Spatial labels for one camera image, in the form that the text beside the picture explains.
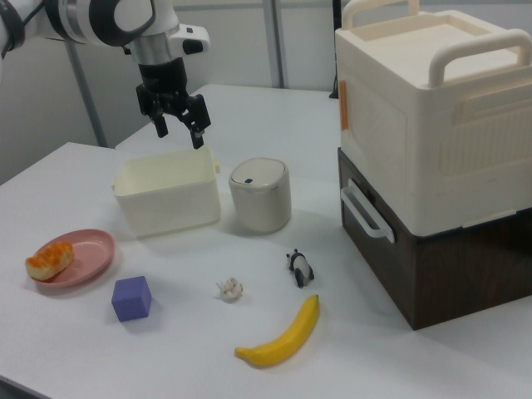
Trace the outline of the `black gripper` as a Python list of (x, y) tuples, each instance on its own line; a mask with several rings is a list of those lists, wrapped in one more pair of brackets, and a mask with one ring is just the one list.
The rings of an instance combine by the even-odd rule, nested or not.
[(140, 112), (154, 122), (159, 138), (168, 135), (164, 114), (175, 116), (190, 126), (192, 145), (198, 150), (204, 145), (203, 134), (211, 125), (209, 112), (202, 95), (189, 99), (188, 78), (182, 57), (159, 65), (139, 65), (142, 83), (136, 88)]

